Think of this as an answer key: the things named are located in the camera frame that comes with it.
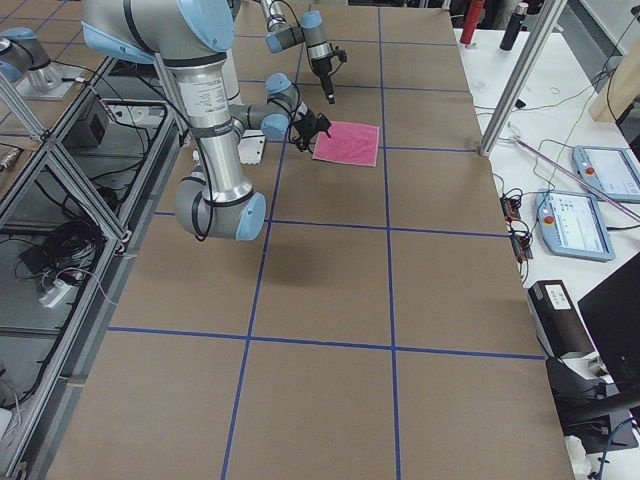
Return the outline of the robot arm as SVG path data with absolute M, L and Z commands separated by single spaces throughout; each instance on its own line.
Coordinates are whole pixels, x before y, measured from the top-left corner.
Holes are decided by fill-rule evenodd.
M 298 17 L 287 1 L 261 0 L 258 4 L 266 22 L 269 51 L 279 53 L 304 45 L 311 72 L 319 80 L 326 101 L 334 104 L 332 77 L 347 62 L 347 54 L 327 39 L 321 13 L 310 10 Z
M 284 74 L 268 78 L 265 104 L 229 103 L 223 66 L 235 25 L 226 1 L 86 1 L 82 27 L 93 50 L 143 64 L 160 59 L 177 83 L 175 109 L 199 153 L 198 164 L 176 191 L 180 225 L 199 238 L 255 239 L 266 200 L 243 173 L 243 133 L 259 130 L 270 139 L 284 139 L 296 129 L 293 142 L 305 151 L 316 134 L 329 131 L 330 121 L 307 107 Z

